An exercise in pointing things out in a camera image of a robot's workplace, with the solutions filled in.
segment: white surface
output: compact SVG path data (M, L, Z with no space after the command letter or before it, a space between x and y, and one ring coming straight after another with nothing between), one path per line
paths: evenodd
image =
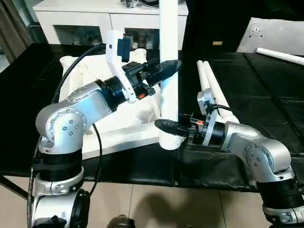
M103 43L106 43L107 32L112 29L108 13L36 11L36 15L49 44L60 44L53 25L98 26Z
M198 71L199 71L199 82L201 90L204 91L205 89L210 88L210 84L208 81L208 77L203 65L203 62L201 60L197 61Z
M133 29L159 29L159 15L134 15L134 14L110 14L112 27L115 30L124 31L125 28ZM187 16L178 16L178 49L182 49Z
M5 55L0 55L0 73L10 65Z
M130 61L146 62L146 50L137 49L130 53ZM76 57L62 57L63 73L74 62ZM66 99L77 88L97 79L105 81L113 77L106 62L105 55L86 56L72 70L62 86L60 101ZM158 142L159 130L154 120L160 116L161 90L158 85L153 87L156 94L130 104L124 102L117 111L97 121L95 124L101 134L103 154L127 150ZM94 130L91 128L84 136L82 149L83 159L99 156L99 144Z
M299 57L299 56L293 56L290 54L273 51L273 50L268 50L268 49L264 49L264 48L260 48L260 47L256 50L256 52L259 54L279 58L279 59L282 59L282 60L285 60L288 62L297 63L297 64L304 66L304 58Z
M216 103L218 105L220 104L229 107L228 102L219 86L219 83L215 78L214 73L209 65L209 62L208 61L203 62L203 67L206 71L211 90L216 98ZM218 109L218 112L224 123L227 121L239 123L238 119L233 115L231 111L220 108Z
M158 8L124 7L120 0L44 0L34 7L35 11L69 11L95 13L159 14ZM186 4L178 7L179 15L188 15Z
M160 59L178 59L178 0L160 0ZM161 82L161 117L178 121L178 72ZM160 131L160 145L175 150L181 137Z
M251 18L237 52L266 48L304 55L304 21Z

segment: tile floor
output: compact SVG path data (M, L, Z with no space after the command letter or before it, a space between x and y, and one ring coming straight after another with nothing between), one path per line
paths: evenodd
M9 66L9 62L5 55L0 54L0 73Z
M27 189L27 178L11 181ZM92 183L85 183L90 190ZM255 193L101 183L91 199L88 228L125 214L138 228L268 228ZM0 227L26 228L26 202L0 186Z

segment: black table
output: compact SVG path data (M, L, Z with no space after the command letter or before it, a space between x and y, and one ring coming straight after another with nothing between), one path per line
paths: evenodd
M0 74L3 109L0 175L29 176L38 140L36 115L48 105L62 76L59 59L79 56L88 47L31 45ZM147 58L157 57L148 51ZM208 60L239 120L262 131L266 127L292 155L292 166L304 183L304 68L259 54L180 53L180 114L198 112L198 59ZM98 158L83 161L92 181ZM134 184L257 191L242 161L233 154L195 145L175 151L158 144L103 156L102 181Z

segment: robotic arm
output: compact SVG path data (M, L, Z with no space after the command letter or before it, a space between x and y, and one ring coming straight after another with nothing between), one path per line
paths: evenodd
M198 103L206 120L190 116L187 124L157 120L155 125L167 133L187 137L192 143L220 146L238 156L256 180L266 219L275 227L303 226L304 200L296 185L288 149L250 126L216 122L217 104L210 89L198 94Z
M130 40L121 32L110 31L106 60L114 77L97 80L74 91L67 99L40 111L36 119L43 136L40 158L33 168L35 199L33 227L53 224L56 228L85 228L90 197L81 189L83 136L96 121L115 112L118 105L135 102L155 94L152 86L175 74L181 67L178 60L159 63L154 59L139 64L129 61Z

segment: white pipe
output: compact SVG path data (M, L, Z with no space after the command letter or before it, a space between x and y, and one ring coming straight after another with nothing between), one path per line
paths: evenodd
M275 57L275 58L278 58L278 59L282 59L282 60L292 62L292 63L297 63L297 64L300 64L300 65L304 66L304 58L299 57L299 56L293 56L293 55L290 55L290 54L285 54L283 52L268 50L268 49L264 49L264 48L261 48L261 47L258 47L256 52L260 53L260 54L263 54L263 55Z
M197 65L198 65L198 70L199 70L200 87L201 87L201 90L204 91L205 89L210 88L210 84L209 84L208 77L206 74L206 69L201 60L199 60L197 62Z
M223 105L226 107L229 107L228 102L219 86L219 83L217 79L214 76L214 73L209 65L209 62L205 61L203 62L203 66L206 70L207 78L211 87L211 90L215 96L216 103L219 105ZM220 116L222 117L223 122L231 121L235 123L239 123L238 119L233 115L231 111L225 110L225 109L218 109L218 112Z
M160 59L178 59L178 0L160 0ZM161 117L178 121L178 73L161 83ZM160 145L175 150L181 137L160 131Z

